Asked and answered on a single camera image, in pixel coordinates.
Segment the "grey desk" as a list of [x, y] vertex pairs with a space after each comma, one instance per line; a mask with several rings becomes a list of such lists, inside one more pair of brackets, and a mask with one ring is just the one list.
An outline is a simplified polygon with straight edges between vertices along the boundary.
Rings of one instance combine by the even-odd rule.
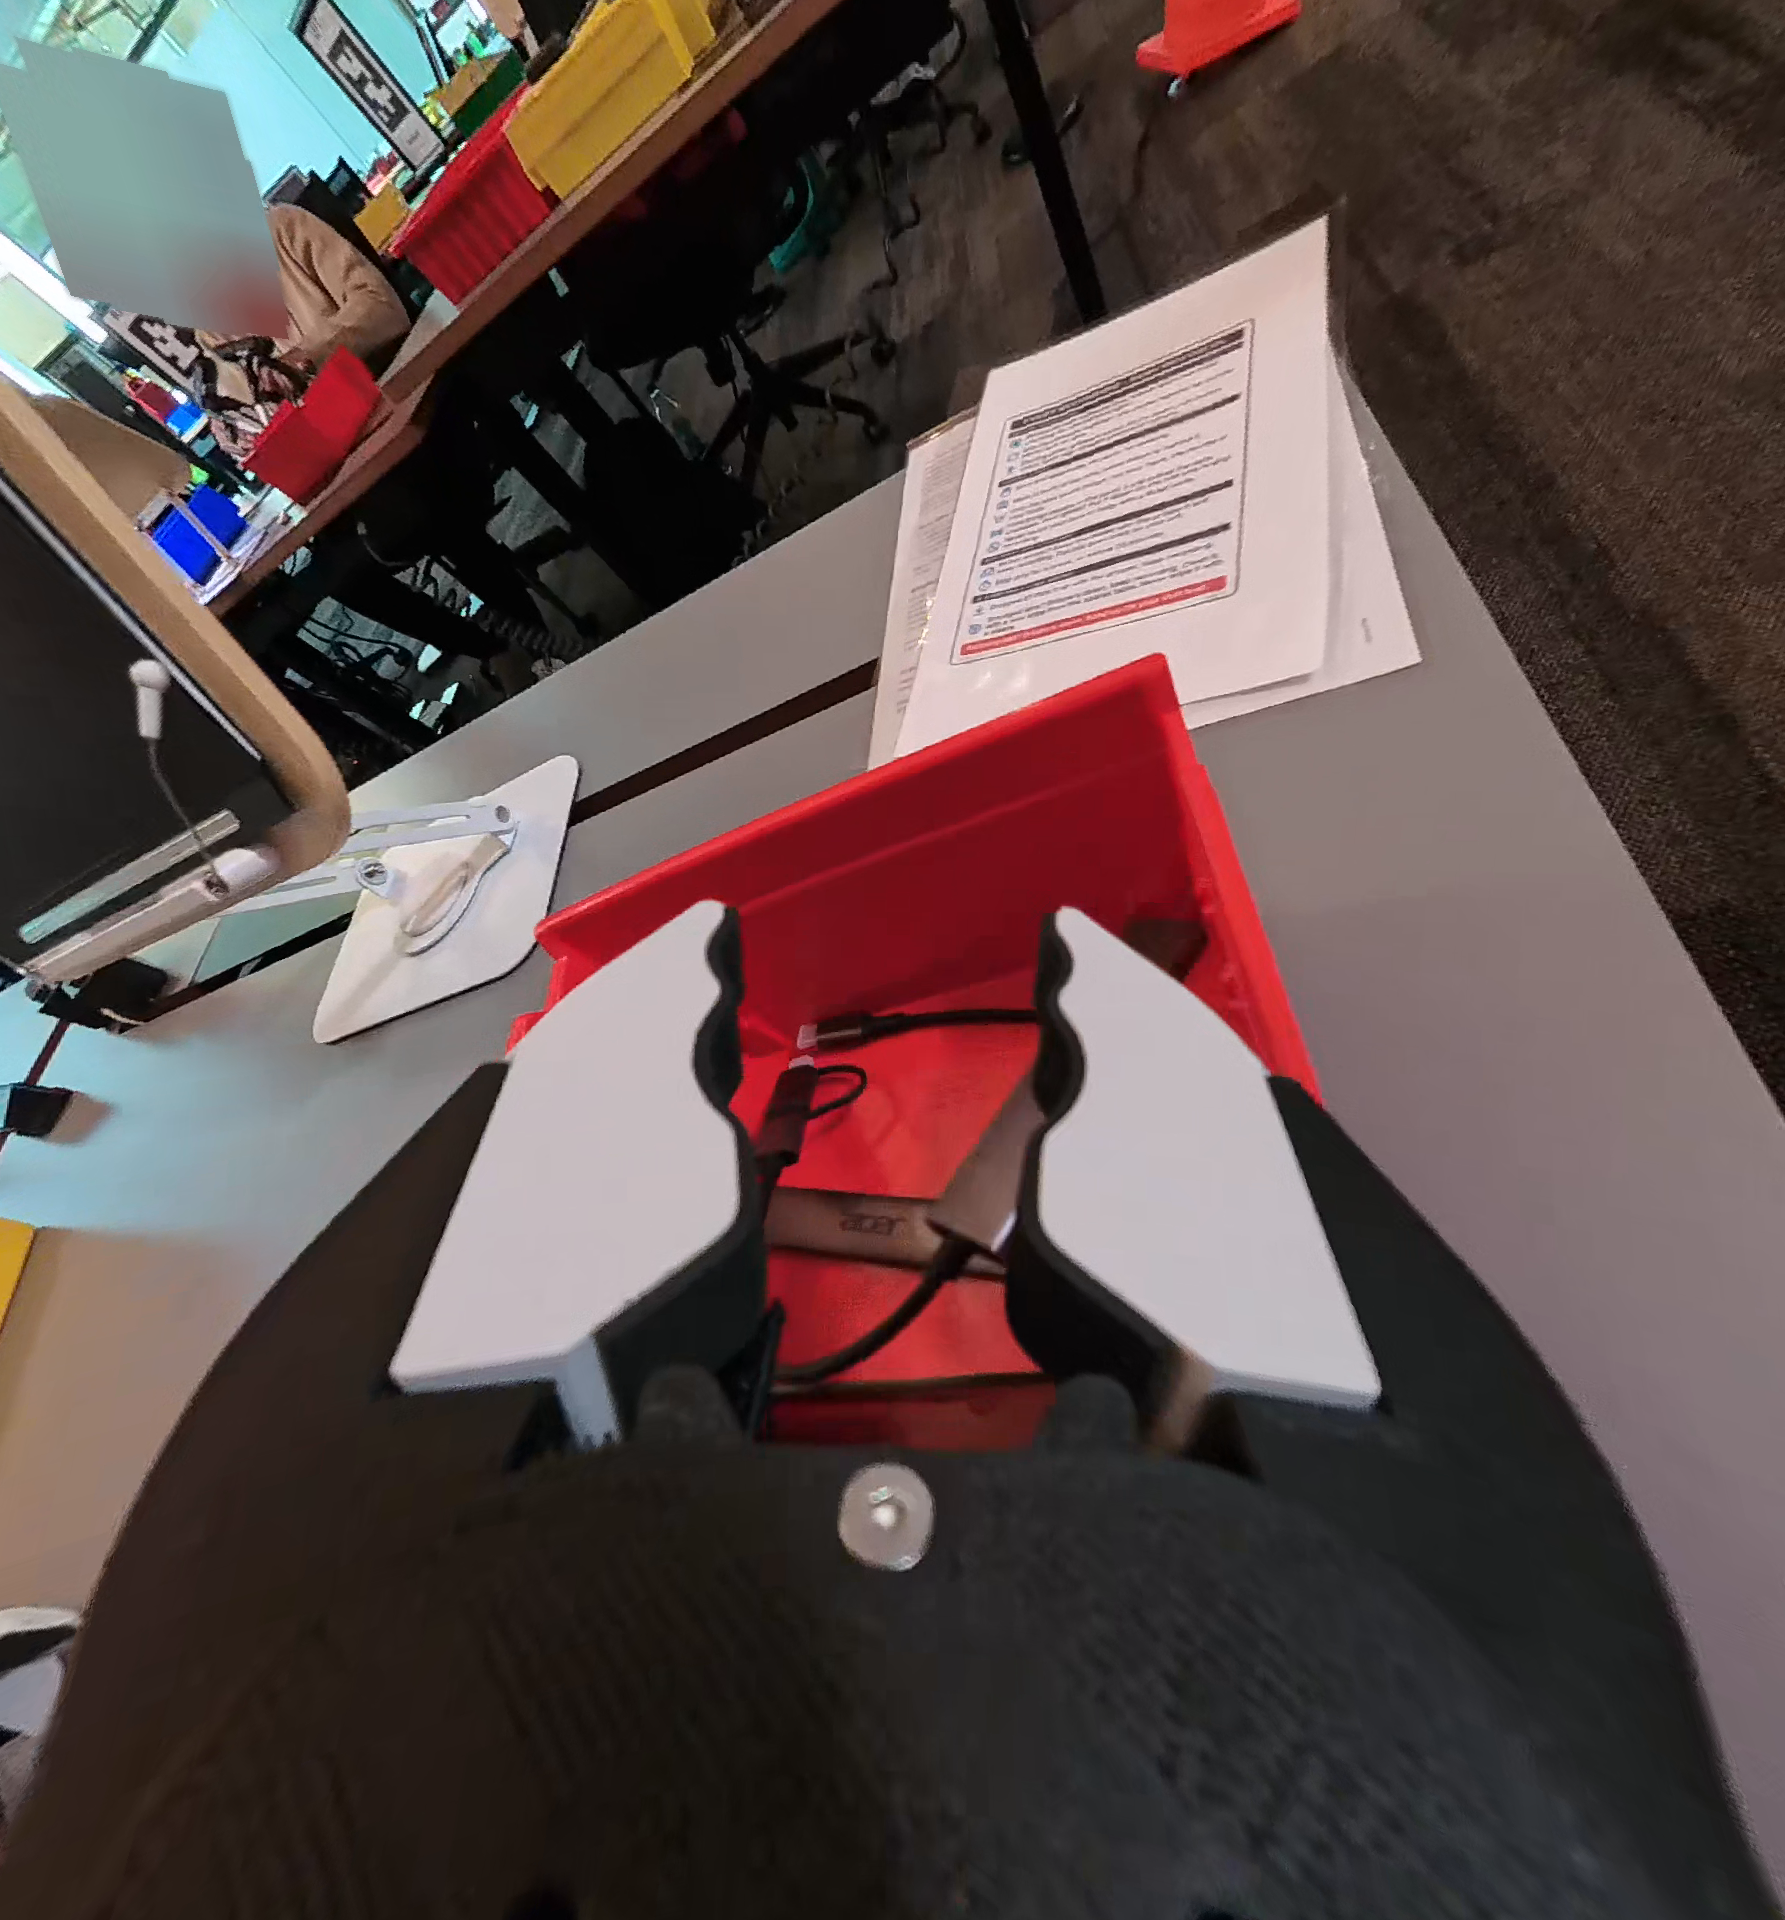
[[[1785, 1911], [1785, 1113], [1353, 397], [1421, 667], [1192, 737], [1320, 1085], [1543, 1352], [1672, 1588]], [[0, 1607], [84, 1606], [197, 1383], [538, 1005], [547, 959], [323, 1047], [334, 939], [59, 1033], [0, 1335]]]

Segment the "blue storage bin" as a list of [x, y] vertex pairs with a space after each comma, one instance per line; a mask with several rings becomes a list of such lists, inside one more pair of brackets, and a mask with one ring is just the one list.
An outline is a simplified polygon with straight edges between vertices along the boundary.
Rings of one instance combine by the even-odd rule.
[[248, 518], [232, 496], [204, 482], [174, 496], [159, 493], [135, 524], [199, 599], [231, 585], [251, 552]]

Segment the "small red storage bin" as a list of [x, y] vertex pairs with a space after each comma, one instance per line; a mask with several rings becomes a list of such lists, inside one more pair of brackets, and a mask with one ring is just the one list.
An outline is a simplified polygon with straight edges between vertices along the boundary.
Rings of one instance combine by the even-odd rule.
[[349, 348], [340, 346], [304, 394], [278, 407], [238, 464], [285, 500], [308, 506], [328, 488], [381, 414], [383, 394], [375, 374]]

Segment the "white paper sheet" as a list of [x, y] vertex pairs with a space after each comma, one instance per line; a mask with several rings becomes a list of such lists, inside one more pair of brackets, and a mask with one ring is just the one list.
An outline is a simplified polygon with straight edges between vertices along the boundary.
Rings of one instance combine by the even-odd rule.
[[[1333, 367], [1334, 585], [1326, 652], [1299, 680], [1257, 687], [1183, 705], [1191, 731], [1360, 685], [1421, 663], [1421, 645], [1393, 559], [1384, 517], [1350, 410], [1350, 386]], [[905, 708], [928, 640], [929, 611], [944, 567], [976, 410], [944, 420], [906, 444], [895, 565], [874, 683], [865, 768], [898, 755]]]

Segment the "white screen stand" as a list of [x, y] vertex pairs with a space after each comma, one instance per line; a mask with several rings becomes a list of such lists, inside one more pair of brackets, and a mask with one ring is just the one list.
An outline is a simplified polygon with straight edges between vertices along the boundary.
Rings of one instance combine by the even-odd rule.
[[310, 1022], [314, 1043], [471, 994], [534, 948], [580, 779], [580, 763], [559, 755], [486, 795], [361, 811], [328, 860], [290, 875], [274, 851], [217, 853], [211, 870], [41, 957], [27, 997], [49, 1018], [123, 1034], [217, 988], [172, 980], [146, 960], [150, 948], [196, 925], [318, 900], [352, 917]]

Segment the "grey USB hub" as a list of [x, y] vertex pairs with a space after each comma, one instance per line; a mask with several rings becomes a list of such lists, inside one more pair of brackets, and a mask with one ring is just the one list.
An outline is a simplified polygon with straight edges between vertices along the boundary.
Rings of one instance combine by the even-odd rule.
[[1022, 1166], [1045, 1113], [1025, 1076], [996, 1110], [938, 1199], [781, 1186], [765, 1218], [776, 1253], [925, 1269], [945, 1241], [969, 1253], [965, 1273], [1006, 1274], [1020, 1212]]

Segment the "laminated instruction sheet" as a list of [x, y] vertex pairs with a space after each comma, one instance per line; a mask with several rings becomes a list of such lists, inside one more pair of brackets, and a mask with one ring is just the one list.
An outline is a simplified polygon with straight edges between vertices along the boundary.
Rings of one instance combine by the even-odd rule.
[[1326, 657], [1330, 221], [992, 373], [895, 755], [1134, 663], [1183, 708]]

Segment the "framed black-white marker sign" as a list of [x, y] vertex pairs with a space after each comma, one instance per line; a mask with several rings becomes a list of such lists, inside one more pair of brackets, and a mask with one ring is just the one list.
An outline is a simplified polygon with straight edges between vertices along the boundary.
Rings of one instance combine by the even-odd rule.
[[442, 132], [342, 5], [296, 5], [291, 36], [398, 162], [415, 172], [429, 172], [449, 158]]

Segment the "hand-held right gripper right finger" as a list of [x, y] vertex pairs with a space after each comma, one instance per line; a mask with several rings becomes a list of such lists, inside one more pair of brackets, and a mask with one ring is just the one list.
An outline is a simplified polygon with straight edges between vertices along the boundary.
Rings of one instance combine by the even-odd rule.
[[1076, 906], [1045, 923], [1006, 1317], [1049, 1379], [1098, 1376], [1183, 1450], [1215, 1399], [1364, 1414], [1384, 1391], [1274, 1077]]

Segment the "orange cone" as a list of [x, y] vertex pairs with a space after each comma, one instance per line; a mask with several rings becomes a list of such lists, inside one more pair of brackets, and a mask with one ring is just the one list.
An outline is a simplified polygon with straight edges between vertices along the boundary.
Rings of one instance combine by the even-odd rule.
[[1159, 31], [1135, 49], [1145, 75], [1164, 77], [1172, 95], [1229, 55], [1298, 21], [1302, 3], [1164, 3]]

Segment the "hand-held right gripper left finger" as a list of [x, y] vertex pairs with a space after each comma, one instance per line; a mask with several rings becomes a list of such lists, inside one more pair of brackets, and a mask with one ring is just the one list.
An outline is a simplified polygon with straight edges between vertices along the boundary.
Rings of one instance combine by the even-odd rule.
[[704, 900], [593, 973], [512, 1051], [387, 1377], [543, 1383], [621, 1441], [668, 1368], [720, 1374], [765, 1312], [736, 909]]

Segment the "black screen in wooden frame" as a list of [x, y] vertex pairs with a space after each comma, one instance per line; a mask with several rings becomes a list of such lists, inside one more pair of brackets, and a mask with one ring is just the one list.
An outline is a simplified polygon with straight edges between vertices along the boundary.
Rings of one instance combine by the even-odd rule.
[[290, 875], [352, 831], [325, 744], [62, 420], [0, 374], [0, 964], [23, 979], [202, 870], [146, 772], [135, 661], [170, 672], [161, 761], [214, 857], [274, 851]]

